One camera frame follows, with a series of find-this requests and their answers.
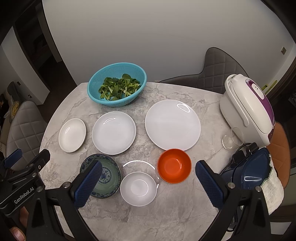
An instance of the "green leafy vegetable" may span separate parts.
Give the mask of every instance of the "green leafy vegetable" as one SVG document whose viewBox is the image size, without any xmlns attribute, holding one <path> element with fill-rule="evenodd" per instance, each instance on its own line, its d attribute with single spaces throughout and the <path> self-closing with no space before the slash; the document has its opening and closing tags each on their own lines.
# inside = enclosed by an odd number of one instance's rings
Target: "green leafy vegetable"
<svg viewBox="0 0 296 241">
<path fill-rule="evenodd" d="M 132 95 L 140 87 L 140 82 L 137 79 L 132 78 L 128 74 L 123 74 L 121 79 L 105 78 L 99 93 L 101 93 L 101 98 L 114 101 Z"/>
</svg>

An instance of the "quilted upholstery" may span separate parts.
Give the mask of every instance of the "quilted upholstery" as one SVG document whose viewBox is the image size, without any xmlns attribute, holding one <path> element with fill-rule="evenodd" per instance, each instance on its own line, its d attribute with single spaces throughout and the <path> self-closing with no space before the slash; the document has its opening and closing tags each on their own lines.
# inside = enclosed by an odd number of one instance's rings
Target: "quilted upholstery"
<svg viewBox="0 0 296 241">
<path fill-rule="evenodd" d="M 290 177 L 290 148 L 284 128 L 278 122 L 274 126 L 271 143 L 267 146 L 267 149 L 271 154 L 274 168 L 278 172 L 279 180 L 285 188 Z"/>
<path fill-rule="evenodd" d="M 12 166 L 13 170 L 23 169 L 39 153 L 46 126 L 34 102 L 21 104 L 11 123 L 6 146 L 6 156 L 18 148 L 23 152 L 22 158 Z"/>
<path fill-rule="evenodd" d="M 205 65 L 201 73 L 174 77 L 161 83 L 183 85 L 223 94 L 224 82 L 231 74 L 248 77 L 242 66 L 223 50 L 212 47 L 205 54 Z"/>
</svg>

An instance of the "metal screw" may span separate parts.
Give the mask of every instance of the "metal screw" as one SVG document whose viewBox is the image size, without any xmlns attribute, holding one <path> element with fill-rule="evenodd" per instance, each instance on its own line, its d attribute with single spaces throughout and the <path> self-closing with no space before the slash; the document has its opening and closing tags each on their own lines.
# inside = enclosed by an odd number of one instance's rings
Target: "metal screw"
<svg viewBox="0 0 296 241">
<path fill-rule="evenodd" d="M 255 186 L 255 190 L 256 190 L 257 192 L 261 192 L 261 191 L 262 191 L 262 188 L 261 188 L 260 186 Z"/>
<path fill-rule="evenodd" d="M 71 185 L 71 182 L 64 182 L 63 183 L 63 188 L 68 188 Z"/>
<path fill-rule="evenodd" d="M 234 183 L 227 183 L 227 186 L 231 189 L 235 188 L 235 184 Z"/>
<path fill-rule="evenodd" d="M 41 192 L 43 190 L 43 187 L 39 186 L 39 187 L 37 187 L 36 190 L 37 190 L 37 192 Z"/>
</svg>

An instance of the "clear glass cup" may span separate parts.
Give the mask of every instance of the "clear glass cup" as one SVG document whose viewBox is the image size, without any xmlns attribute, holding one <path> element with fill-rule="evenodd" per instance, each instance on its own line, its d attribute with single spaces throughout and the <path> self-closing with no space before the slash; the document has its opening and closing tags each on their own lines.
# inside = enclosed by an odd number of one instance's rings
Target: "clear glass cup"
<svg viewBox="0 0 296 241">
<path fill-rule="evenodd" d="M 222 145 L 227 150 L 239 148 L 244 143 L 244 135 L 242 131 L 234 127 L 222 137 Z"/>
</svg>

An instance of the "small white plate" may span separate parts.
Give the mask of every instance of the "small white plate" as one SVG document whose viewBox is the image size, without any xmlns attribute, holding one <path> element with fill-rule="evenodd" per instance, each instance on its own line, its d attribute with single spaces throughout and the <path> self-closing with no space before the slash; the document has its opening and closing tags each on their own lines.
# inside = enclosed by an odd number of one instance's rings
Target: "small white plate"
<svg viewBox="0 0 296 241">
<path fill-rule="evenodd" d="M 151 203 L 156 197 L 156 183 L 144 172 L 132 172 L 125 176 L 120 185 L 123 199 L 130 205 L 142 207 Z"/>
<path fill-rule="evenodd" d="M 68 120 L 59 131 L 59 146 L 65 152 L 74 152 L 82 146 L 86 127 L 81 119 Z"/>
<path fill-rule="evenodd" d="M 162 100 L 147 112 L 145 128 L 160 148 L 188 150 L 200 137 L 200 120 L 195 111 L 177 100 Z"/>
<path fill-rule="evenodd" d="M 92 130 L 95 147 L 107 155 L 117 155 L 126 151 L 135 137 L 135 122 L 128 114 L 121 111 L 112 111 L 102 115 Z"/>
</svg>

